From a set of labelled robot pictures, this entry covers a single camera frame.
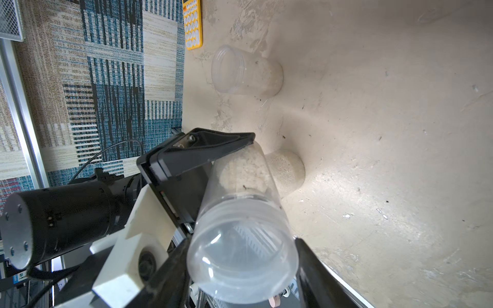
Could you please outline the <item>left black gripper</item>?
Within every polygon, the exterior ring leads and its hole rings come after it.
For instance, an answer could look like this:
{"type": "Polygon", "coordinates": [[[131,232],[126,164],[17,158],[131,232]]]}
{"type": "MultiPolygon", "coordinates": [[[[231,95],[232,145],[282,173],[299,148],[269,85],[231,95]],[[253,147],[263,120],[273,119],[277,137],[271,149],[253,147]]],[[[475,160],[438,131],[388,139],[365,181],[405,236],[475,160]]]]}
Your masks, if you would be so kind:
{"type": "Polygon", "coordinates": [[[192,231],[212,162],[250,146],[255,133],[225,133],[195,128],[178,133],[137,159],[146,183],[181,231],[192,231]]]}

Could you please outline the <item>empty clear plastic jar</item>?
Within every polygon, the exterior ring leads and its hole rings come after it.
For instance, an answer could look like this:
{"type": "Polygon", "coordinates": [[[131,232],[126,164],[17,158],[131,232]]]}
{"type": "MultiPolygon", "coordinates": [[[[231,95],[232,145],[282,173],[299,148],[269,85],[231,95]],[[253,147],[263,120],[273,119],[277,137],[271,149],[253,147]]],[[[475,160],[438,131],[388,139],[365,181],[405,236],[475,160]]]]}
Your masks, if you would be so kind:
{"type": "Polygon", "coordinates": [[[211,78],[220,93],[259,99],[275,96],[284,82],[278,62],[228,45],[221,46],[214,54],[211,78]]]}

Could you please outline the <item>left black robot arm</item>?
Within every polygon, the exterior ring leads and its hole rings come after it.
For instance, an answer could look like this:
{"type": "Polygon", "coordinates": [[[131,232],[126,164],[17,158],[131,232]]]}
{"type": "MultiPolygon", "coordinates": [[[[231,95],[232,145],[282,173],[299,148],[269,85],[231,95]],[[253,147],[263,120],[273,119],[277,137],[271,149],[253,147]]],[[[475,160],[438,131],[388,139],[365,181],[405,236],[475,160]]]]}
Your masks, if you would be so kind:
{"type": "Polygon", "coordinates": [[[252,132],[195,128],[141,155],[135,175],[97,168],[65,186],[15,192],[6,199],[1,218],[5,257],[25,270],[123,229],[145,186],[184,230],[197,221],[212,163],[254,140],[252,132]]]}

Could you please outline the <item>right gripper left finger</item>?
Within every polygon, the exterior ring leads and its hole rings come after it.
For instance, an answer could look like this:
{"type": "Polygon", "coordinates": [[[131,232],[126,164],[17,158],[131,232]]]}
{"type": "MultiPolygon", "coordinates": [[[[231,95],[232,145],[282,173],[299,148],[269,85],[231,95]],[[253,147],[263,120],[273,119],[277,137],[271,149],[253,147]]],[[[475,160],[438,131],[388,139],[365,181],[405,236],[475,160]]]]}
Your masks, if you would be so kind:
{"type": "Polygon", "coordinates": [[[191,239],[177,246],[127,307],[186,307],[189,302],[190,276],[187,272],[187,252],[191,239]]]}

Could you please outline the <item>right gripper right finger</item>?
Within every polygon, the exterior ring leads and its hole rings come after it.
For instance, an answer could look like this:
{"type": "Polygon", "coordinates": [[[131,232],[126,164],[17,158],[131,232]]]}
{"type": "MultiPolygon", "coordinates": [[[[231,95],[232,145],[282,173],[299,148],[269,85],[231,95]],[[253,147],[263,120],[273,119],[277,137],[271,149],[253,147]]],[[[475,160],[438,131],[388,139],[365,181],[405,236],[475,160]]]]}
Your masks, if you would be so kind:
{"type": "Polygon", "coordinates": [[[296,278],[301,307],[354,307],[351,297],[346,294],[306,242],[296,238],[295,246],[299,255],[296,278]]]}

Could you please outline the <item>small jar with rice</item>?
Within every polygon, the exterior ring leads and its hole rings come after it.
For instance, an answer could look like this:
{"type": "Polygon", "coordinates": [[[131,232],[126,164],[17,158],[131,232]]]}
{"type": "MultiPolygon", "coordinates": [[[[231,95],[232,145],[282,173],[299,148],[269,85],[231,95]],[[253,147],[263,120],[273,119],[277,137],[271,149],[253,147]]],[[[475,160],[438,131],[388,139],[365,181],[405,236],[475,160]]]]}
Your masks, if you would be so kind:
{"type": "Polygon", "coordinates": [[[213,164],[187,253],[192,281],[231,304],[255,304],[293,280],[299,255],[258,143],[213,164]]]}

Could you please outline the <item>yellow calculator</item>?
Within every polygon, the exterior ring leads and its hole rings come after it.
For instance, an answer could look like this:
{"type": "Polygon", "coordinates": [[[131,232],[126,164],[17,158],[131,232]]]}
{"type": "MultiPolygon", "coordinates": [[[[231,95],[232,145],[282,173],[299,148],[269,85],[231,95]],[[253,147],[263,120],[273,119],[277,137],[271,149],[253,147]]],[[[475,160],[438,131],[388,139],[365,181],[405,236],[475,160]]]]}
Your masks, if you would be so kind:
{"type": "Polygon", "coordinates": [[[183,0],[182,15],[184,21],[186,49],[198,49],[203,45],[201,1],[183,0]]]}

